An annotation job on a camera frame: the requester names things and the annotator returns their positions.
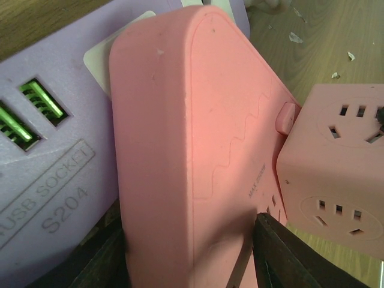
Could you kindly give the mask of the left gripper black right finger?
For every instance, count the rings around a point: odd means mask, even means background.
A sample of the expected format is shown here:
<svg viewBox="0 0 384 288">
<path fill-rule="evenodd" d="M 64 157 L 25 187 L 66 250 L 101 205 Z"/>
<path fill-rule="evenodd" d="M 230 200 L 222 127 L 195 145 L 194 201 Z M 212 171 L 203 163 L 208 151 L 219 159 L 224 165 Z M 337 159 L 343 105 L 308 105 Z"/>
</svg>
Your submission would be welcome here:
<svg viewBox="0 0 384 288">
<path fill-rule="evenodd" d="M 315 252 L 270 214 L 257 215 L 253 257 L 259 287 L 367 287 Z"/>
</svg>

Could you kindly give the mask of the purple power strip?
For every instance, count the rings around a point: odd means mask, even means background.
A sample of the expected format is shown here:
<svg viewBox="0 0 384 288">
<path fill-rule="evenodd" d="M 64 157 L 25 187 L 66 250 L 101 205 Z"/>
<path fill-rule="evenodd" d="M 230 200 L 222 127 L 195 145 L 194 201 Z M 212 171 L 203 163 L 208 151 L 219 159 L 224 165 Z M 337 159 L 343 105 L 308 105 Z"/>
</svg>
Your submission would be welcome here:
<svg viewBox="0 0 384 288">
<path fill-rule="evenodd" d="M 111 1 L 1 63 L 1 257 L 77 246 L 118 196 L 108 55 L 191 1 Z"/>
</svg>

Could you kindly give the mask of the pink cube socket adapter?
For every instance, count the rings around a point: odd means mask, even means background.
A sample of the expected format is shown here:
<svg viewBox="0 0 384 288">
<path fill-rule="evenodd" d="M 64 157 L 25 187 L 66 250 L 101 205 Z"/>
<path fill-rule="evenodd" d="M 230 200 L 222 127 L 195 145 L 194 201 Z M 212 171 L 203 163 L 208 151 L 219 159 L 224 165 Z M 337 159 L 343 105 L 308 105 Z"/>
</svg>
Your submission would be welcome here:
<svg viewBox="0 0 384 288">
<path fill-rule="evenodd" d="M 381 84 L 313 86 L 277 158 L 287 219 L 383 259 Z"/>
</svg>

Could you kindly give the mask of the pink triangular socket adapter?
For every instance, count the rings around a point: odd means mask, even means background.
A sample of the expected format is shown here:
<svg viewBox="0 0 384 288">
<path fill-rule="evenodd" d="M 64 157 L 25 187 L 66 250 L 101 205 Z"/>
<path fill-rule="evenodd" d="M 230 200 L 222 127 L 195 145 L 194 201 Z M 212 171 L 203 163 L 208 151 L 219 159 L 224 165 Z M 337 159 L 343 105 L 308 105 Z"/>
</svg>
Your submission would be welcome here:
<svg viewBox="0 0 384 288">
<path fill-rule="evenodd" d="M 109 56 L 133 287 L 256 287 L 260 212 L 287 221 L 276 160 L 300 106 L 220 8 L 132 23 Z"/>
</svg>

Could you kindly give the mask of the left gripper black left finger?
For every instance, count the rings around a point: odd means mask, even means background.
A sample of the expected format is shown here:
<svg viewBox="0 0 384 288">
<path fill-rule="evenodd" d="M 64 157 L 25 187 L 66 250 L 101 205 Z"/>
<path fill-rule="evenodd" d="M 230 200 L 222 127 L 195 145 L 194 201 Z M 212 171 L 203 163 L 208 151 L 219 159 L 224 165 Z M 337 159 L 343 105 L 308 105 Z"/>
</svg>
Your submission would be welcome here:
<svg viewBox="0 0 384 288">
<path fill-rule="evenodd" d="M 131 287 L 116 200 L 81 244 L 30 287 Z"/>
</svg>

